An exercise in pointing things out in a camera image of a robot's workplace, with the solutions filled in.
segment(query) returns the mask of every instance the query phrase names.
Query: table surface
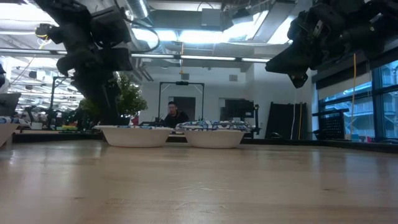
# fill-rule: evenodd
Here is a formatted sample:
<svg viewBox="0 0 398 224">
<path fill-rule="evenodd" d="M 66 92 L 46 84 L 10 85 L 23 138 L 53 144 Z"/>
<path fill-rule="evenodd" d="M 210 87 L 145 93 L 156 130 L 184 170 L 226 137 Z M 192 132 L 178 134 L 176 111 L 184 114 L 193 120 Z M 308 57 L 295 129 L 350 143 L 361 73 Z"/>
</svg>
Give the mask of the table surface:
<svg viewBox="0 0 398 224">
<path fill-rule="evenodd" d="M 2 224 L 398 223 L 398 156 L 313 146 L 0 150 Z"/>
</svg>

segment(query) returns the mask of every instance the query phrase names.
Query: person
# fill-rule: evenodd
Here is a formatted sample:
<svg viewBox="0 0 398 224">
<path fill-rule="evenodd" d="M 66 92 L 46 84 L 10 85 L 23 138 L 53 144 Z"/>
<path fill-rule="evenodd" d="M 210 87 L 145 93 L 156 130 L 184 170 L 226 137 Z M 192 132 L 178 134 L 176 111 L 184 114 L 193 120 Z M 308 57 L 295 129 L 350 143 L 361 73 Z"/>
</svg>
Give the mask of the person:
<svg viewBox="0 0 398 224">
<path fill-rule="evenodd" d="M 164 119 L 163 126 L 175 128 L 177 124 L 187 121 L 189 121 L 188 115 L 183 111 L 179 111 L 175 102 L 169 102 L 169 114 Z"/>
</svg>

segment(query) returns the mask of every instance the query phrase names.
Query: glass window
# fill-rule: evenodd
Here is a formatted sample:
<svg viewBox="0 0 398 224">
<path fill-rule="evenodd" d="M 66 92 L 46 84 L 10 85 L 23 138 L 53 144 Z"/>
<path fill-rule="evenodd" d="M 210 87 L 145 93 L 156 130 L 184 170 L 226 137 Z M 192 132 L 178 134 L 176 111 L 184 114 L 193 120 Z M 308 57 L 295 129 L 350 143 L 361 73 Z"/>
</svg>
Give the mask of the glass window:
<svg viewBox="0 0 398 224">
<path fill-rule="evenodd" d="M 398 91 L 385 93 L 383 103 L 386 137 L 398 138 Z"/>
<path fill-rule="evenodd" d="M 355 87 L 355 94 L 369 92 L 372 90 L 372 82 L 363 83 L 362 85 L 358 85 Z M 342 91 L 341 93 L 337 93 L 333 96 L 329 96 L 325 98 L 325 102 L 340 99 L 346 96 L 352 96 L 354 92 L 354 88 L 350 88 L 349 90 Z"/>
<path fill-rule="evenodd" d="M 344 113 L 344 123 L 346 134 L 351 132 L 351 101 L 327 105 L 325 109 L 349 109 L 349 112 Z M 353 126 L 353 134 L 374 137 L 373 99 L 371 97 L 355 100 Z"/>
<path fill-rule="evenodd" d="M 381 68 L 382 86 L 392 86 L 398 84 L 398 60 L 383 65 Z"/>
</svg>

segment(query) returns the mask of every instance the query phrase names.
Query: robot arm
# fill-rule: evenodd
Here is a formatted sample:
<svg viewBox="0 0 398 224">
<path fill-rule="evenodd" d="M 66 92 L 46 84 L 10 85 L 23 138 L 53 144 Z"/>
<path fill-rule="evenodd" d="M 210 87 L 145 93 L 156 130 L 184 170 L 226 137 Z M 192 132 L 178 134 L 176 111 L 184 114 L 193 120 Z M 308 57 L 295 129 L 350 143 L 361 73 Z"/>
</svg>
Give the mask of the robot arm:
<svg viewBox="0 0 398 224">
<path fill-rule="evenodd" d="M 129 50 L 114 48 L 131 41 L 126 23 L 114 6 L 90 14 L 74 0 L 35 0 L 59 27 L 46 33 L 56 44 L 63 43 L 67 55 L 57 62 L 58 70 L 72 77 L 74 85 L 85 98 L 98 105 L 103 124 L 119 124 L 116 107 L 119 87 L 113 72 L 132 70 Z"/>
<path fill-rule="evenodd" d="M 308 68 L 336 63 L 354 52 L 380 54 L 398 34 L 398 0 L 320 0 L 292 21 L 291 46 L 267 62 L 268 72 L 286 73 L 296 88 Z"/>
</svg>

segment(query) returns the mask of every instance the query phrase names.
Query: air duct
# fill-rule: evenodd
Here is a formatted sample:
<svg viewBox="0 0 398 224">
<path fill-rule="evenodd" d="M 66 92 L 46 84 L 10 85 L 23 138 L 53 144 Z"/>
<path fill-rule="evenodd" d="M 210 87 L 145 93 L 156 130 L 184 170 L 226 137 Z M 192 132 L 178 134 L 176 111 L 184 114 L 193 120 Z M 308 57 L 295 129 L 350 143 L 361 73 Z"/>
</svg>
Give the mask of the air duct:
<svg viewBox="0 0 398 224">
<path fill-rule="evenodd" d="M 149 15 L 149 5 L 146 0 L 126 0 L 131 8 L 131 16 L 135 19 L 143 19 Z"/>
</svg>

